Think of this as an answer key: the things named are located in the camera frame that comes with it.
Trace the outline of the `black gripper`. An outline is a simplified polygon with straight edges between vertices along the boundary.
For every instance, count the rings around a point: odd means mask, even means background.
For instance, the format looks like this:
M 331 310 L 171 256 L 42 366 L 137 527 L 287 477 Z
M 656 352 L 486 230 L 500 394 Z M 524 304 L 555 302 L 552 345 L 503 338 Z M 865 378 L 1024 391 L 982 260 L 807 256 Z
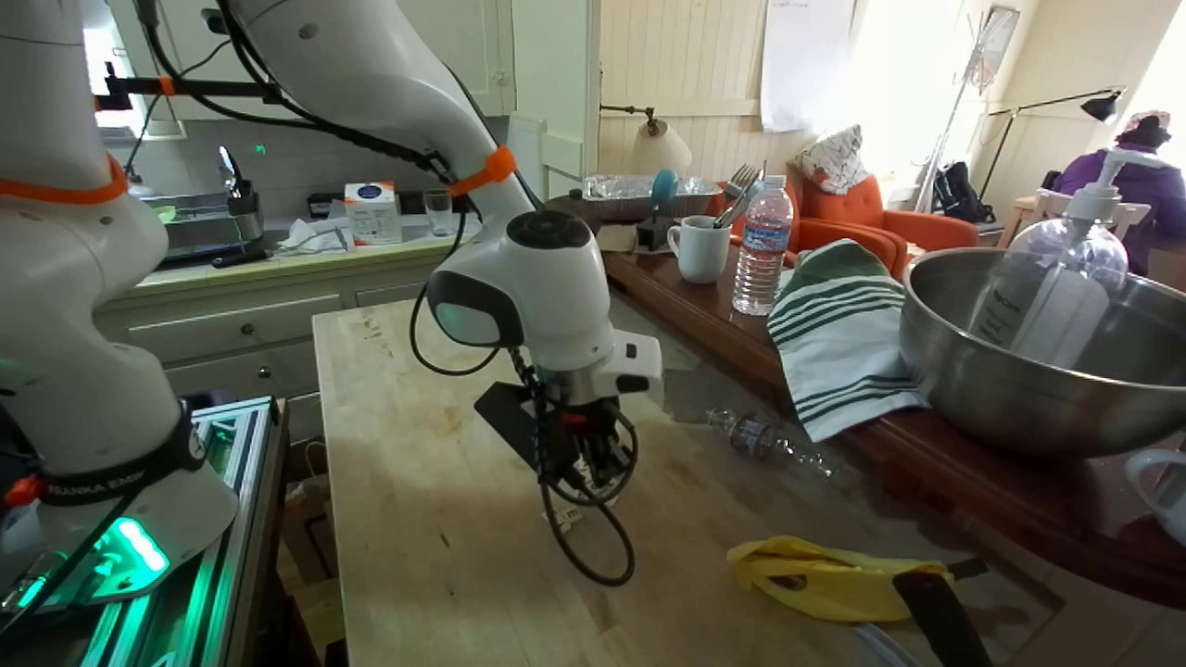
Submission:
M 603 491 L 634 472 L 636 439 L 615 402 L 568 408 L 534 387 L 493 381 L 474 413 L 544 485 Z

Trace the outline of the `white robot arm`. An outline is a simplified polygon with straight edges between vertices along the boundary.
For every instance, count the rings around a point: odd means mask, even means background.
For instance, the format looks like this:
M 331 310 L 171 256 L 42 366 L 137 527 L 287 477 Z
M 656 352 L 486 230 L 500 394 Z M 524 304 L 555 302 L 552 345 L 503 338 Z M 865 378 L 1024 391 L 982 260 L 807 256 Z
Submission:
M 589 226 L 534 207 L 397 0 L 227 0 L 227 21 L 305 126 L 436 167 L 486 214 L 430 277 L 446 338 L 530 352 L 562 408 L 615 396 L 625 333 L 607 324 Z M 146 533 L 141 578 L 159 583 L 232 519 L 159 361 L 93 324 L 166 256 L 166 233 L 99 145 L 74 0 L 0 0 L 0 87 L 3 408 L 45 472 L 3 565 L 22 570 L 127 519 Z

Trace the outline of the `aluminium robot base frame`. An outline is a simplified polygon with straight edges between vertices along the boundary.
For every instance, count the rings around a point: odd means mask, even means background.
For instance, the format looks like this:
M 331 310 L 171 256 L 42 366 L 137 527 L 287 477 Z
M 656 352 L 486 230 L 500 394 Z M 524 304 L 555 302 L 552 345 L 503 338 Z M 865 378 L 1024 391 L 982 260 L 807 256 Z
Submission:
M 266 644 L 287 408 L 194 413 L 200 481 L 3 512 L 0 667 L 250 667 Z

